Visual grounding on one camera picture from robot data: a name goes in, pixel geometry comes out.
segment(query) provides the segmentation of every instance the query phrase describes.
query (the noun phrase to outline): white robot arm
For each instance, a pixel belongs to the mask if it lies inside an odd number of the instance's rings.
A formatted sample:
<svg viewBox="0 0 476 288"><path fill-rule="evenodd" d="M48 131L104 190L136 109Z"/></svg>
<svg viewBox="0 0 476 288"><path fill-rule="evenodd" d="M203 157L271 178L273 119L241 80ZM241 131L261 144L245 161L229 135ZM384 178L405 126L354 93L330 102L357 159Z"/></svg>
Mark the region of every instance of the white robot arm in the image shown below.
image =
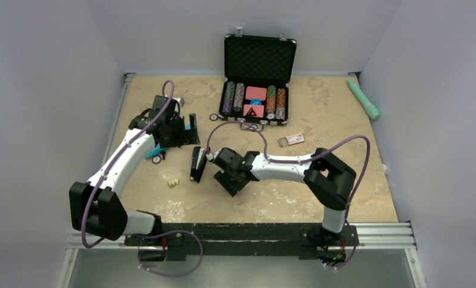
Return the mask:
<svg viewBox="0 0 476 288"><path fill-rule="evenodd" d="M132 173L157 143L162 148L200 143L194 114L189 116L191 128L189 130L185 128L182 115L183 98L173 98L156 123L135 138L157 116L167 99L167 97L156 96L152 108L146 109L131 121L125 138L103 168L85 183L75 182L72 185L70 208L73 228L81 230L83 213L90 193L98 185L106 167L111 167L111 169L107 171L98 186L97 194L94 197L97 202L91 204L86 221L86 231L109 240L116 240L121 235L150 234L155 229L155 222L160 223L160 216L153 213L126 211L119 199ZM121 150L123 150L121 156L113 162Z"/></svg>
<svg viewBox="0 0 476 288"><path fill-rule="evenodd" d="M195 147L191 179L199 182L206 160L209 160L220 168L214 178L232 197L249 181L278 179L306 184L324 206L323 229L337 235L344 226L356 172L332 153L319 160L302 163L324 151L326 149L318 148L314 153L302 156L270 156L270 159L276 160L277 163L274 163L257 151L241 156L234 150L222 148L207 154L203 148ZM327 176L321 173L323 171L328 171Z"/></svg>

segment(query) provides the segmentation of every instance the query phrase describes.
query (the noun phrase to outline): white wall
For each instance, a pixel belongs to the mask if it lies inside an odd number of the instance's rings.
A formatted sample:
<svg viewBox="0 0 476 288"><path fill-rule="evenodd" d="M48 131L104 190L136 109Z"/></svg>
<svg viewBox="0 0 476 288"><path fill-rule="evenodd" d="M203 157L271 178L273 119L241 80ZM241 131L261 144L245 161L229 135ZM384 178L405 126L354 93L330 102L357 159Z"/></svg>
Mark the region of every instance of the white wall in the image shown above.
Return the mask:
<svg viewBox="0 0 476 288"><path fill-rule="evenodd" d="M476 287L476 1L402 1L361 86L429 286Z"/></svg>
<svg viewBox="0 0 476 288"><path fill-rule="evenodd" d="M122 74L83 0L0 1L0 287L53 287Z"/></svg>
<svg viewBox="0 0 476 288"><path fill-rule="evenodd" d="M224 34L298 40L297 74L361 71L401 0L86 0L127 72L224 72Z"/></svg>

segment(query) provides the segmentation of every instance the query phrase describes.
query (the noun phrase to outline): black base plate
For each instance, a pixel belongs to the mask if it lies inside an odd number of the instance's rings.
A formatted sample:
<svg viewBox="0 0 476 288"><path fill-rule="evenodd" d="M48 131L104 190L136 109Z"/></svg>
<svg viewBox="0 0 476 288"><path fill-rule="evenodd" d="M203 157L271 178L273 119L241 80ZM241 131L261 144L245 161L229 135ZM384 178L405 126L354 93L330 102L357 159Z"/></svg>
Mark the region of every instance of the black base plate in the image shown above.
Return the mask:
<svg viewBox="0 0 476 288"><path fill-rule="evenodd" d="M311 260L326 254L318 249L320 239L311 239L311 235L321 231L321 223L163 223L162 229L163 232L187 230L194 233L203 243L204 255L297 256L300 260ZM352 230L344 226L341 235L348 245L354 243L351 234ZM160 246L161 241L130 236L125 245ZM185 234L179 238L168 236L167 247L168 261L184 261L187 255L200 254L195 239Z"/></svg>

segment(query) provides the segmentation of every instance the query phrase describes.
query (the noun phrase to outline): beige work surface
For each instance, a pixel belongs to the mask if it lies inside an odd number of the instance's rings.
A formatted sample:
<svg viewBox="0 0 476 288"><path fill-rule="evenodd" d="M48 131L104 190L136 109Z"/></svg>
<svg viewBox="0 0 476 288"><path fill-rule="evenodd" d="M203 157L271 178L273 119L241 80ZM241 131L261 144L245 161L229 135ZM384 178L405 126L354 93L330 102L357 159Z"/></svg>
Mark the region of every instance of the beige work surface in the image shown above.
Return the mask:
<svg viewBox="0 0 476 288"><path fill-rule="evenodd" d="M155 95L161 95L165 80L174 81L175 97L185 99L183 112L197 115L201 145L206 146L210 131L222 121L209 116L218 111L224 79L222 77L135 77L122 111L117 142L136 115L151 107ZM369 118L346 85L347 77L293 77L290 83L289 124L268 126L263 131L270 155L305 155L317 147L329 148L353 134L370 138L372 151L369 167L351 206L352 222L397 222L397 216L383 172ZM302 133L305 143L281 148L280 137ZM243 131L237 124L221 127L213 135L210 147L231 148L244 155L262 151L259 135ZM231 197L213 178L217 167L207 163L199 184L191 182L191 154L194 146L172 148L164 161L152 164L144 160L127 183L122 203L127 210L143 210L162 216L163 222L319 222L323 206L310 189L301 183L280 180L250 182ZM360 173L366 151L357 139L335 154ZM178 178L179 185L169 188L167 181Z"/></svg>

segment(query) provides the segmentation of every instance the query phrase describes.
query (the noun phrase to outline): poker chip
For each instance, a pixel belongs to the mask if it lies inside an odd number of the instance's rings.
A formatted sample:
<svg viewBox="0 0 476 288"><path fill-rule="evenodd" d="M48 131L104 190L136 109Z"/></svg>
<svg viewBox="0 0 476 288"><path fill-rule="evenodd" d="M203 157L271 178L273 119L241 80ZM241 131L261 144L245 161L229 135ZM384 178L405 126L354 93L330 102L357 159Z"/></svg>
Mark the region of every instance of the poker chip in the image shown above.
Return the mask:
<svg viewBox="0 0 476 288"><path fill-rule="evenodd" d="M229 99L224 100L224 106L222 108L222 111L224 113L231 113L232 108L233 108L233 101Z"/></svg>
<svg viewBox="0 0 476 288"><path fill-rule="evenodd" d="M285 120L285 89L277 91L275 118Z"/></svg>
<svg viewBox="0 0 476 288"><path fill-rule="evenodd" d="M273 119L270 118L269 115L273 114L273 117L275 117L275 93L277 91L277 88L273 85L268 86L268 95L266 98L266 113L268 114L268 119Z"/></svg>
<svg viewBox="0 0 476 288"><path fill-rule="evenodd" d="M233 102L233 110L235 112L242 111L244 94L245 94L245 85L243 83L236 84L236 90L234 91L234 102Z"/></svg>
<svg viewBox="0 0 476 288"><path fill-rule="evenodd" d="M222 112L224 113L231 113L231 109L233 108L233 98L234 98L235 87L236 85L234 84L234 82L227 82L225 95L224 95L224 106L222 107Z"/></svg>

